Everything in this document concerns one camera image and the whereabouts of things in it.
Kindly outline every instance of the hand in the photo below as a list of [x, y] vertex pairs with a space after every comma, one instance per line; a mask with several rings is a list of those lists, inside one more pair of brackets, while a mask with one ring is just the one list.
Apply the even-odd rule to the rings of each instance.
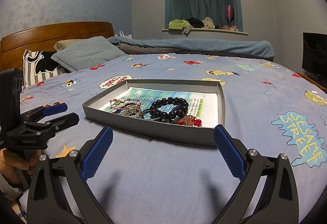
[[32, 175], [40, 156], [41, 151], [37, 150], [28, 162], [10, 150], [2, 149], [0, 150], [0, 172], [9, 183], [20, 184], [20, 179], [14, 168], [26, 170], [29, 175]]

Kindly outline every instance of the sleeve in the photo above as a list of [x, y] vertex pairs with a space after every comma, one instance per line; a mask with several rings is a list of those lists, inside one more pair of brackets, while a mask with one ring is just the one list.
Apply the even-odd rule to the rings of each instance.
[[21, 194], [22, 190], [18, 187], [12, 187], [0, 173], [0, 191], [9, 201], [15, 201]]

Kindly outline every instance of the window sill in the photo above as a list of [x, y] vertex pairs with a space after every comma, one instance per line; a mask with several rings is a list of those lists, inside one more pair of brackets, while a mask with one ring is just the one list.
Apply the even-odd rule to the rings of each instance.
[[[182, 29], [163, 29], [162, 31], [173, 31], [173, 30], [181, 30]], [[212, 32], [222, 32], [222, 33], [234, 33], [234, 34], [241, 34], [241, 35], [249, 35], [247, 32], [240, 32], [240, 31], [230, 31], [230, 30], [224, 30], [224, 29], [211, 29], [211, 28], [191, 28], [191, 30], [195, 31], [212, 31]]]

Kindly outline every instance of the television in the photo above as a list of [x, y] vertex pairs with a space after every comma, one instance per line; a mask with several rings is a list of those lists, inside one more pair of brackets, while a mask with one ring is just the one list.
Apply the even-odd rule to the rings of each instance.
[[303, 33], [302, 68], [323, 82], [327, 79], [327, 35]]

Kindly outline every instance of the pink balloon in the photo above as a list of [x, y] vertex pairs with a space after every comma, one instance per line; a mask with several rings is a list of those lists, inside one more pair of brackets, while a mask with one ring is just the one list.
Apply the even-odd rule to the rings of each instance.
[[226, 18], [232, 20], [234, 17], [234, 9], [230, 4], [226, 6]]

